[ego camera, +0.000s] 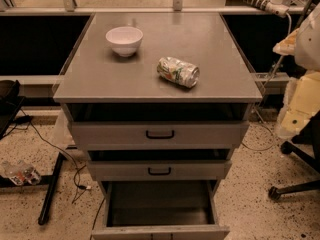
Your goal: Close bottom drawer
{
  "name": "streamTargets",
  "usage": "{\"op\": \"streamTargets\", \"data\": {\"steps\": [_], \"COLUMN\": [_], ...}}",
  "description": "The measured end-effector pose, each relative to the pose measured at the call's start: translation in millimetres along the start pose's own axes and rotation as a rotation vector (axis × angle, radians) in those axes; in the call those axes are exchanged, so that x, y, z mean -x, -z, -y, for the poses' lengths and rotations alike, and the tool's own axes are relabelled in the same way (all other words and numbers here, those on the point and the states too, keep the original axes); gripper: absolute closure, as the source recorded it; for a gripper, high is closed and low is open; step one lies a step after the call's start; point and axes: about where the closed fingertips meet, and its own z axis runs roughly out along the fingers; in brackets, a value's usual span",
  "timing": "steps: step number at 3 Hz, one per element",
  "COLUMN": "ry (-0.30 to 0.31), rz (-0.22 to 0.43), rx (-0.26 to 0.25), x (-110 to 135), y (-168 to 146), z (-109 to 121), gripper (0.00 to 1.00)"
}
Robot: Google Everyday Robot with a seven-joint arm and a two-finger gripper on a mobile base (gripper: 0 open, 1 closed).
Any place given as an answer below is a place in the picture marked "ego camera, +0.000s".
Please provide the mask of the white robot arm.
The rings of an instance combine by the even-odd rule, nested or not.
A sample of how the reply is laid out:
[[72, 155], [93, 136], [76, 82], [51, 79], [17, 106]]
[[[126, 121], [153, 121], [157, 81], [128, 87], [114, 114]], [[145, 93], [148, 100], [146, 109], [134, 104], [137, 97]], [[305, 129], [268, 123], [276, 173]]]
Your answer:
[[277, 43], [273, 51], [292, 55], [295, 63], [306, 70], [299, 79], [286, 85], [275, 133], [290, 139], [298, 135], [320, 111], [320, 5], [308, 15], [297, 30]]

